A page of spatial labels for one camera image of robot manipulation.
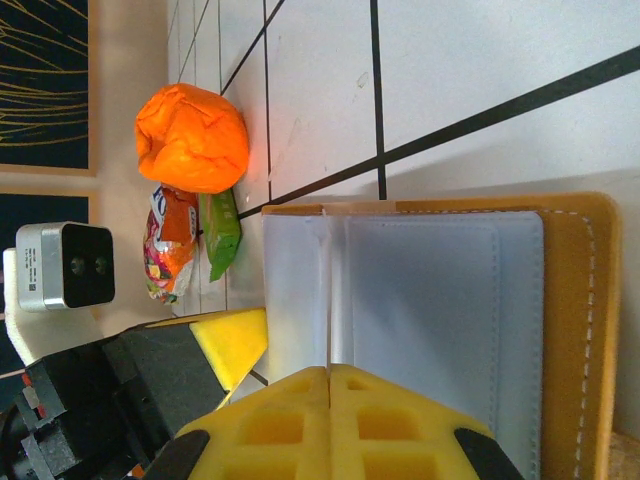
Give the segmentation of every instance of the floor tile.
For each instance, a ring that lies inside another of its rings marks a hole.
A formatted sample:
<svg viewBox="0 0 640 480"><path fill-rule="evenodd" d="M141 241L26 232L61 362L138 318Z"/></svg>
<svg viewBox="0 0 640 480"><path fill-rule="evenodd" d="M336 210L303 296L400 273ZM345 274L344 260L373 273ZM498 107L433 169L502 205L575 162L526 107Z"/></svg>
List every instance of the floor tile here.
<svg viewBox="0 0 640 480"><path fill-rule="evenodd" d="M180 302L184 305L183 316L198 315L202 313L200 306L200 249L196 249L193 259L193 270L191 271L191 279L184 296L180 297Z"/></svg>
<svg viewBox="0 0 640 480"><path fill-rule="evenodd" d="M171 29L171 32L169 33L169 40L167 45L169 83L177 83L180 76L180 28L178 26L178 15L179 13L176 11L176 18L174 19L173 27Z"/></svg>
<svg viewBox="0 0 640 480"><path fill-rule="evenodd" d="M187 59L182 67L182 74L180 76L181 83L188 83L194 85L196 83L196 64L195 64L195 51L191 49L187 55Z"/></svg>
<svg viewBox="0 0 640 480"><path fill-rule="evenodd" d="M229 403L237 402L238 400L257 392L258 390L262 390L263 388L264 385L249 374L244 378L242 383L238 385L237 390L233 392Z"/></svg>
<svg viewBox="0 0 640 480"><path fill-rule="evenodd" d="M299 0L270 24L274 198L375 155L370 23L368 2Z"/></svg>
<svg viewBox="0 0 640 480"><path fill-rule="evenodd" d="M219 312L227 309L226 284L224 275L220 280L209 282L211 263L207 257L204 235L200 235L200 312Z"/></svg>
<svg viewBox="0 0 640 480"><path fill-rule="evenodd" d="M387 149L640 43L634 2L378 4Z"/></svg>
<svg viewBox="0 0 640 480"><path fill-rule="evenodd" d="M264 40L258 41L224 96L240 111L249 133L249 167L233 187L242 213L269 201Z"/></svg>
<svg viewBox="0 0 640 480"><path fill-rule="evenodd" d="M389 198L640 166L640 72L387 166Z"/></svg>
<svg viewBox="0 0 640 480"><path fill-rule="evenodd" d="M227 307L229 310L264 307L264 267L262 216L241 220L242 240L236 258L227 270Z"/></svg>
<svg viewBox="0 0 640 480"><path fill-rule="evenodd" d="M171 33L172 27L174 27L174 20L176 17L176 7L178 6L178 0L167 1L167 32Z"/></svg>
<svg viewBox="0 0 640 480"><path fill-rule="evenodd" d="M193 0L178 0L180 26L180 68L184 67L191 42L195 35L195 19Z"/></svg>
<svg viewBox="0 0 640 480"><path fill-rule="evenodd" d="M267 7L267 19L271 16L276 6L278 5L279 0L266 0Z"/></svg>
<svg viewBox="0 0 640 480"><path fill-rule="evenodd" d="M218 2L217 0L193 0L193 18L196 20L196 27L198 26L198 22L204 13L205 8L215 8L216 12L218 10Z"/></svg>
<svg viewBox="0 0 640 480"><path fill-rule="evenodd" d="M220 0L222 88L264 24L261 0Z"/></svg>
<svg viewBox="0 0 640 480"><path fill-rule="evenodd" d="M218 0L209 0L196 34L196 85L220 93L220 36Z"/></svg>
<svg viewBox="0 0 640 480"><path fill-rule="evenodd" d="M336 183L289 203L367 202L378 200L378 198L378 171L375 170Z"/></svg>

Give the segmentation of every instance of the snack bag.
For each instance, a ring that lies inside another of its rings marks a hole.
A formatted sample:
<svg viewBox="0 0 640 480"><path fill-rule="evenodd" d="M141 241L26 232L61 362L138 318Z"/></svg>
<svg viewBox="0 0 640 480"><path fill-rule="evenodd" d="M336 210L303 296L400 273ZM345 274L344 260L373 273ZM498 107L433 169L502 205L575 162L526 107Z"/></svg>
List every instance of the snack bag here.
<svg viewBox="0 0 640 480"><path fill-rule="evenodd" d="M198 200L200 225L211 264L209 281L215 282L236 256L242 233L238 211L231 190L216 195L201 193Z"/></svg>
<svg viewBox="0 0 640 480"><path fill-rule="evenodd" d="M147 288L151 298L173 304L184 295L191 278L198 246L198 199L159 186L150 200L143 247Z"/></svg>

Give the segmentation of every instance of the white bracket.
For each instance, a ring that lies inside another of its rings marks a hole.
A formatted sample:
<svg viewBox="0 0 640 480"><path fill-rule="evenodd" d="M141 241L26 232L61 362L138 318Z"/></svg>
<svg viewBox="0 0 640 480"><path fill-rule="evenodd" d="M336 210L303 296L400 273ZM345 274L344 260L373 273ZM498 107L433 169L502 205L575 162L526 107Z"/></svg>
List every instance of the white bracket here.
<svg viewBox="0 0 640 480"><path fill-rule="evenodd" d="M16 249L3 253L7 334L25 365L62 350L104 338L89 309L32 313L20 308Z"/></svg>

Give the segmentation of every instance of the green package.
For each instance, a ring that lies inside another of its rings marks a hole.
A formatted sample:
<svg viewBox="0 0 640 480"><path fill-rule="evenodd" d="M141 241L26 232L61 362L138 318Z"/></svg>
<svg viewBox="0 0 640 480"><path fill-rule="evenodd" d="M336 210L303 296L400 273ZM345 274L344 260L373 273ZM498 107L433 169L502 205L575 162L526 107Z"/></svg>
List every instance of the green package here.
<svg viewBox="0 0 640 480"><path fill-rule="evenodd" d="M231 190L198 195L200 228L203 230L207 257L211 264L209 281L215 282L229 268L236 256L242 231Z"/></svg>

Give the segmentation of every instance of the orange packaging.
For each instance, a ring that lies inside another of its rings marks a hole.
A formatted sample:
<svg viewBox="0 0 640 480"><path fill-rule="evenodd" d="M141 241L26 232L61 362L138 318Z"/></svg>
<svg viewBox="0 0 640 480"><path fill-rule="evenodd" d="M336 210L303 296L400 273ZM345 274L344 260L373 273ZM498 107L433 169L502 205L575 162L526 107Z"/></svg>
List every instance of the orange packaging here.
<svg viewBox="0 0 640 480"><path fill-rule="evenodd" d="M152 298L175 303L184 295L197 248L198 199L160 186L151 195L144 236L147 288Z"/></svg>
<svg viewBox="0 0 640 480"><path fill-rule="evenodd" d="M138 169L186 192L220 193L247 170L249 137L220 95L179 83L162 88L136 118Z"/></svg>

